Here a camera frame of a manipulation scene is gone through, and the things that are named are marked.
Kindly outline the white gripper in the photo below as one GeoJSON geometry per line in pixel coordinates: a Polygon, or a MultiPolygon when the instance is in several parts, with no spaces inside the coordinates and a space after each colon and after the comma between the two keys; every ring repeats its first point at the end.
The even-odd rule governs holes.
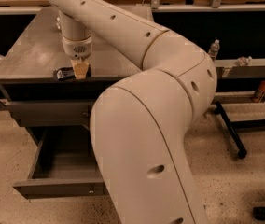
{"type": "Polygon", "coordinates": [[[62,36],[62,42],[66,55],[72,60],[71,64],[76,79],[85,78],[90,64],[84,59],[87,59],[92,53],[92,36],[89,35],[86,39],[82,40],[71,40],[62,36]]]}

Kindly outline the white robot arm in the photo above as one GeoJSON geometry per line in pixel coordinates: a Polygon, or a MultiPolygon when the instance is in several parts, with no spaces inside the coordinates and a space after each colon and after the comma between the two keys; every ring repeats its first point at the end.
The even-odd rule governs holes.
{"type": "Polygon", "coordinates": [[[122,224],[209,224],[184,137],[211,104],[216,69],[182,35],[102,0],[48,0],[139,68],[93,105],[93,151],[122,224]]]}

